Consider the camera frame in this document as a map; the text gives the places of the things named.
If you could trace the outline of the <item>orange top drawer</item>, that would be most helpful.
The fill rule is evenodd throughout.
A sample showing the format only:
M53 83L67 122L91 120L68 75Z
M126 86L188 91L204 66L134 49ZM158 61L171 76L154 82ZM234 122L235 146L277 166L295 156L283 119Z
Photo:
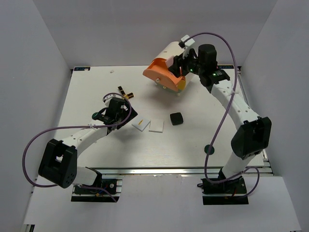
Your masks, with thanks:
M153 80L156 84L161 84L174 91L180 91L177 87L185 77L175 77L167 68L165 59L155 58L152 63L143 71L143 75Z

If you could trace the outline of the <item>white compact with gold stripe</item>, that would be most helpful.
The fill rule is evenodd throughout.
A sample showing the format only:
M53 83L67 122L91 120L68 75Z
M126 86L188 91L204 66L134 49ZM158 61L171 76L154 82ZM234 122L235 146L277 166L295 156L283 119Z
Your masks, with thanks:
M131 125L136 128L137 130L143 132L147 126L150 124L150 120L142 117L142 116L136 116L133 120Z

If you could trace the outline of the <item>black square compact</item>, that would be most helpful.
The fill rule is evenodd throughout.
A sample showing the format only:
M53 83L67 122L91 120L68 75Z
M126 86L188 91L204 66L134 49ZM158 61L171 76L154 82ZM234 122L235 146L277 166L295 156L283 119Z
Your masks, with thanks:
M183 123L183 116L181 112L172 113L169 115L171 124L177 126Z

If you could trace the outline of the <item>pink rectangular compact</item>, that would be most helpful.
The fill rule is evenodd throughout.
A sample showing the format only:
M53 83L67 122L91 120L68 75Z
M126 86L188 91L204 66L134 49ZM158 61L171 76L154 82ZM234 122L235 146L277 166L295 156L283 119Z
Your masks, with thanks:
M174 62L173 59L174 59L174 56L171 56L168 59L166 59L165 64L168 68L173 65L173 62Z

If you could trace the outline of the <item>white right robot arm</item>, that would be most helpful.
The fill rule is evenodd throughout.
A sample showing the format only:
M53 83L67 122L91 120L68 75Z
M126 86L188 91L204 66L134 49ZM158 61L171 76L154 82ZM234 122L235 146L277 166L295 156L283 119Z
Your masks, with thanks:
M272 123L268 117L260 117L236 92L237 82L218 68L216 57L211 44L202 44L197 51L186 48L174 56L168 70L176 77L198 75L201 84L225 108L224 116L230 116L236 127L231 140L232 154L218 176L218 188L228 193L250 161L268 147Z

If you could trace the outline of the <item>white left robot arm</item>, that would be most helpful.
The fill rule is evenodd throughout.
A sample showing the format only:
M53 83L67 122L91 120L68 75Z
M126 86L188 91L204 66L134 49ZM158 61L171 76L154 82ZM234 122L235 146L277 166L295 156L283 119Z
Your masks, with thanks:
M112 97L107 107L93 113L86 128L65 139L52 139L47 143L38 174L64 189L74 184L85 185L92 193L100 191L101 174L91 168L79 167L77 159L97 140L120 129L137 115L126 100Z

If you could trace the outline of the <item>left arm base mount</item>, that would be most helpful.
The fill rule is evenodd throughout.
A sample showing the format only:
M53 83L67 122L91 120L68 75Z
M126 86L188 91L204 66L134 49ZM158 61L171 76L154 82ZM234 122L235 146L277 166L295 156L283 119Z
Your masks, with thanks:
M72 202L116 203L120 198L123 180L107 176L91 168L78 168L73 182Z

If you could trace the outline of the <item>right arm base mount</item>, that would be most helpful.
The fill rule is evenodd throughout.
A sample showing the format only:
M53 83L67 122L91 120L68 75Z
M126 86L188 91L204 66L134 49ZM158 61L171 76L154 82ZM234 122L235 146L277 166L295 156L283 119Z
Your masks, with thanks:
M197 184L202 189L204 205L246 205L249 204L247 189L242 176L223 183L214 184L201 179Z

